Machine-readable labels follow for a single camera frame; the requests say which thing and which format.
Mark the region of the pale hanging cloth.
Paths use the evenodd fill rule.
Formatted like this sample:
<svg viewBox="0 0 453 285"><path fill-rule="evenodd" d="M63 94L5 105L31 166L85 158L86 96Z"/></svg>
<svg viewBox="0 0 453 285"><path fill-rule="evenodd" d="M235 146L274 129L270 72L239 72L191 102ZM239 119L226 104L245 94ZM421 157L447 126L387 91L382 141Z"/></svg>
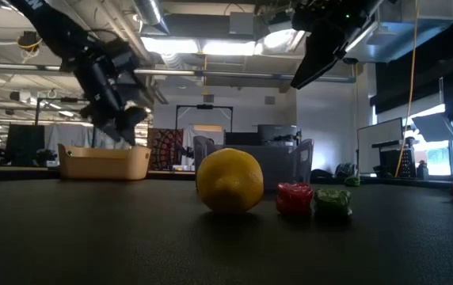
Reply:
<svg viewBox="0 0 453 285"><path fill-rule="evenodd" d="M58 145L90 147L92 127L73 124L49 124L44 127L44 146L57 151Z"/></svg>

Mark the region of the black monitor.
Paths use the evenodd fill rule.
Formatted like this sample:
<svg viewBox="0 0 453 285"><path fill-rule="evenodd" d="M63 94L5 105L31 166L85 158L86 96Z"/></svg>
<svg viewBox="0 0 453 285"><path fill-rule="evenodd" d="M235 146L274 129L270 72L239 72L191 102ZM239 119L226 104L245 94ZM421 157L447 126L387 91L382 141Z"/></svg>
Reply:
<svg viewBox="0 0 453 285"><path fill-rule="evenodd" d="M257 132L227 132L224 144L232 146L260 146L261 139Z"/></svg>
<svg viewBox="0 0 453 285"><path fill-rule="evenodd" d="M11 124L5 155L11 165L32 166L37 151L44 148L44 126Z"/></svg>

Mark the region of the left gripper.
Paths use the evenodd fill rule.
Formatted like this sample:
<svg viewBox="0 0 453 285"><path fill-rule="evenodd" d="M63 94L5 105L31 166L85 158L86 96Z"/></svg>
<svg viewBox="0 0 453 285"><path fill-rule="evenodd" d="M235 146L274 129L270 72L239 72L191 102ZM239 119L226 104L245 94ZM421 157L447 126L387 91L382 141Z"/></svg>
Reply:
<svg viewBox="0 0 453 285"><path fill-rule="evenodd" d="M119 141L121 136L135 145L135 126L146 119L147 112L138 106L124 110L125 99L116 87L121 73L113 66L108 52L81 54L74 61L73 73L82 87L83 97L89 102L79 111L81 118L90 119L95 128L114 141Z"/></svg>

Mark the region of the dark backpack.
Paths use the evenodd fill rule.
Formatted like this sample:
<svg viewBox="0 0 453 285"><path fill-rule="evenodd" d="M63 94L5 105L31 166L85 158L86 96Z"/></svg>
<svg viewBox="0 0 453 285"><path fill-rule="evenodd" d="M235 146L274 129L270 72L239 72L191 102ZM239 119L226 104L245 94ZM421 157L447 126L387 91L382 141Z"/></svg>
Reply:
<svg viewBox="0 0 453 285"><path fill-rule="evenodd" d="M334 176L336 178L349 178L357 175L357 165L351 162L345 162L339 164L336 169Z"/></svg>

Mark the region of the yellow plastic basket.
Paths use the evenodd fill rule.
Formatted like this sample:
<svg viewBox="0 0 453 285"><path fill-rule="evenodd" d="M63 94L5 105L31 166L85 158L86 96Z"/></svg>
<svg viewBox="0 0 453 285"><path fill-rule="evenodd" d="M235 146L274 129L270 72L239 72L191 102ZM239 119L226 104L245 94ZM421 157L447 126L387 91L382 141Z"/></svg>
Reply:
<svg viewBox="0 0 453 285"><path fill-rule="evenodd" d="M58 145L59 173L65 179L143 180L149 169L151 149L102 149Z"/></svg>

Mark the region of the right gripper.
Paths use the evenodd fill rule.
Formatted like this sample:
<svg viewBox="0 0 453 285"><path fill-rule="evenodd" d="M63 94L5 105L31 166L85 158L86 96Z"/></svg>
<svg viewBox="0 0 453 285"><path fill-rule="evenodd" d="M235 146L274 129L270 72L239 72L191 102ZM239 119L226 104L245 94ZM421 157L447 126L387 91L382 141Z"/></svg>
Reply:
<svg viewBox="0 0 453 285"><path fill-rule="evenodd" d="M320 78L345 55L347 37L341 26L369 9L369 0L298 0L293 28L312 28L306 54L291 81L301 89Z"/></svg>

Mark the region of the black aluminium table frame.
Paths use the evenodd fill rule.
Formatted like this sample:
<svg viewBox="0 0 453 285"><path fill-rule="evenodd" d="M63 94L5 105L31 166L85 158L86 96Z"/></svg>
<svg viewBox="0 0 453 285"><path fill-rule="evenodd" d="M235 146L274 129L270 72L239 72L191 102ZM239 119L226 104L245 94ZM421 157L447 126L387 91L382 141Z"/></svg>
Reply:
<svg viewBox="0 0 453 285"><path fill-rule="evenodd" d="M27 180L52 180L60 179L57 169L38 169L30 167L28 169L16 169L9 166L8 169L0 168L0 181L27 181ZM149 172L146 175L149 180L164 181L194 181L194 173L169 173L169 172ZM388 184L399 186L410 186L420 188L450 188L452 180L412 180L412 179L382 179L377 177L361 177L360 183L365 184Z"/></svg>

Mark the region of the metal grater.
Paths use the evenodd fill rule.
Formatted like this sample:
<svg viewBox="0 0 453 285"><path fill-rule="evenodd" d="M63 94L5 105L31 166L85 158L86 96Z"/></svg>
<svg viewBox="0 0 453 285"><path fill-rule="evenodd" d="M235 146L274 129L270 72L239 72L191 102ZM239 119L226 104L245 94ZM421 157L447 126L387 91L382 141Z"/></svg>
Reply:
<svg viewBox="0 0 453 285"><path fill-rule="evenodd" d="M401 164L399 166L398 177L401 178L416 178L417 169L412 147L406 147L402 152Z"/></svg>

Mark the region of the grey translucent plastic basket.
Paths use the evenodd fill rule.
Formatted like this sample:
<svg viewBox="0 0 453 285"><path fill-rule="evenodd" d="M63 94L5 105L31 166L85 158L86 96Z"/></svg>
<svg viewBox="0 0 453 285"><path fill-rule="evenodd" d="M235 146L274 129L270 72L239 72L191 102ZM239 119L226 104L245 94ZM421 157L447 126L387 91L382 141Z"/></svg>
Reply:
<svg viewBox="0 0 453 285"><path fill-rule="evenodd" d="M314 140L306 139L298 146L234 146L214 145L204 136L193 138L195 170L210 154L233 148L251 154L261 166L266 192L275 192L279 183L310 183Z"/></svg>

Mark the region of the patterned tapestry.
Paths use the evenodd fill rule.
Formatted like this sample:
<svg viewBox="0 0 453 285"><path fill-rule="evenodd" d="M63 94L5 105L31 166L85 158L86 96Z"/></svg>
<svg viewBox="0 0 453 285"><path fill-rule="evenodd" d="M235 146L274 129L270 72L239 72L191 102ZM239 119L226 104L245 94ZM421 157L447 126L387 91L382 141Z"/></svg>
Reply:
<svg viewBox="0 0 453 285"><path fill-rule="evenodd" d="M182 143L182 129L149 128L150 170L171 170L174 165L180 165Z"/></svg>

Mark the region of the yellow lemon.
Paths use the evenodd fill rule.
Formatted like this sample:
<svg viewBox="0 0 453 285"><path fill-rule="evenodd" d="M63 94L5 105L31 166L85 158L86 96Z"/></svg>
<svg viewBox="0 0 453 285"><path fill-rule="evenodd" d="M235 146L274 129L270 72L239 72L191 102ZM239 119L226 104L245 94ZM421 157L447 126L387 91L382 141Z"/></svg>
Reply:
<svg viewBox="0 0 453 285"><path fill-rule="evenodd" d="M264 178L251 154L225 148L200 163L196 187L201 201L215 213L242 214L261 201Z"/></svg>

